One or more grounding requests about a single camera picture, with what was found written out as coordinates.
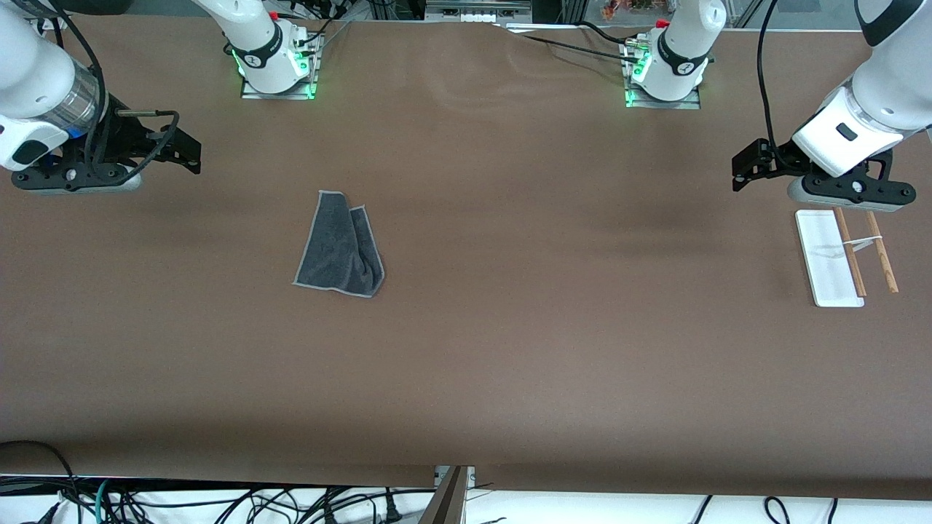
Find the white power strip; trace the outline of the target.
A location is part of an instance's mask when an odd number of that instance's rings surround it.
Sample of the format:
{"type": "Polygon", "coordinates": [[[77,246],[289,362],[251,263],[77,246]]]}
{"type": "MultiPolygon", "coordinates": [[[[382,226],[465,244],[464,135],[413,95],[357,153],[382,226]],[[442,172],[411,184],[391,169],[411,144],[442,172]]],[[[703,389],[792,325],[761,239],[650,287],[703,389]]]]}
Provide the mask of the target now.
{"type": "Polygon", "coordinates": [[[424,20],[460,23],[532,23],[532,0],[424,0],[424,20]]]}

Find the orange background clutter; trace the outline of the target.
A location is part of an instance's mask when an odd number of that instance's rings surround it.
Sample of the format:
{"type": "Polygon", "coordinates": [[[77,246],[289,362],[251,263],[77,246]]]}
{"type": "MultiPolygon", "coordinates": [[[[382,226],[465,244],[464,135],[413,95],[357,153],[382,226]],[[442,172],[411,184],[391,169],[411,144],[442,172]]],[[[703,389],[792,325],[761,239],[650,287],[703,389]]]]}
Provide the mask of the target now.
{"type": "Polygon", "coordinates": [[[611,23],[663,19],[679,6],[679,0],[601,0],[599,13],[611,23]]]}

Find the brown beam with silver bracket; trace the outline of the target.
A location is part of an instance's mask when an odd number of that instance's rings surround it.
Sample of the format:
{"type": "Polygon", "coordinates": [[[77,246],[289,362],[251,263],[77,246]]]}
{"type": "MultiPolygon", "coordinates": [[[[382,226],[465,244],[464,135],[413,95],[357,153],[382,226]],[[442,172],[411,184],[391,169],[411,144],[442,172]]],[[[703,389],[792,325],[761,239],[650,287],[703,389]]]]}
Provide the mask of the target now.
{"type": "Polygon", "coordinates": [[[467,491],[475,487],[475,467],[434,468],[436,490],[417,524],[464,524],[467,491]]]}

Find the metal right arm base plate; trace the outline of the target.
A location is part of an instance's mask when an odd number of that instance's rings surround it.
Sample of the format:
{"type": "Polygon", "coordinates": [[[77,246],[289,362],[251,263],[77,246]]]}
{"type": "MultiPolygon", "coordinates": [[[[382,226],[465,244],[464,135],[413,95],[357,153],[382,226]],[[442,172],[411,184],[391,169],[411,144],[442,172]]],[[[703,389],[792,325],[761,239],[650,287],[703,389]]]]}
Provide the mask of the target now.
{"type": "Polygon", "coordinates": [[[322,57],[322,37],[307,28],[276,22],[277,47],[258,54],[233,47],[242,76],[242,98],[256,100],[313,100],[322,57]]]}

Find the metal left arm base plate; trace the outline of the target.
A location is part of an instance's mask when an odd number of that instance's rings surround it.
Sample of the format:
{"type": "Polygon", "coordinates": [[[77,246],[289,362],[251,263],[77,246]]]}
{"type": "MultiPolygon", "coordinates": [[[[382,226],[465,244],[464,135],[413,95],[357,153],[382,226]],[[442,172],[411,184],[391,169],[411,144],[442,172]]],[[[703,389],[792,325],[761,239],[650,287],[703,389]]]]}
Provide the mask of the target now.
{"type": "Polygon", "coordinates": [[[648,40],[642,39],[642,36],[646,34],[639,34],[636,39],[626,39],[622,44],[618,44],[620,56],[632,57],[635,60],[635,62],[623,60],[622,64],[625,77],[625,106],[628,108],[699,110],[701,98],[696,85],[679,100],[661,100],[646,91],[641,81],[645,79],[656,60],[649,51],[648,40]]]}

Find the grey and red towel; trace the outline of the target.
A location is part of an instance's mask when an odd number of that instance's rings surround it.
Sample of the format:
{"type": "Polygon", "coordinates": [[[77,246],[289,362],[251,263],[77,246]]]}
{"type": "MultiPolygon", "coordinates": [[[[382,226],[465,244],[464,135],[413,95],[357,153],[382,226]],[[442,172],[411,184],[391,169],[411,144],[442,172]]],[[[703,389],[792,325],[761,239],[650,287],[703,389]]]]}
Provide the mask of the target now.
{"type": "Polygon", "coordinates": [[[339,191],[320,190],[293,284],[369,299],[384,279],[366,206],[353,207],[339,191]]]}

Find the white rack with wooden bars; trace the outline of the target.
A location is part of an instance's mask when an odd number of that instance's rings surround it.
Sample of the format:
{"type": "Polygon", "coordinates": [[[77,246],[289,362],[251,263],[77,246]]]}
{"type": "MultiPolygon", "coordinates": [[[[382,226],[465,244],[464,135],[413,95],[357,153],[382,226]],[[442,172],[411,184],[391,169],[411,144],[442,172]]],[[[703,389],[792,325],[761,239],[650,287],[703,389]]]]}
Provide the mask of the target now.
{"type": "Polygon", "coordinates": [[[899,284],[874,212],[865,212],[868,235],[859,238],[851,235],[840,207],[799,210],[794,219],[815,306],[853,309],[864,305],[866,288],[858,252],[868,247],[876,251],[888,292],[898,294],[899,284]]]}

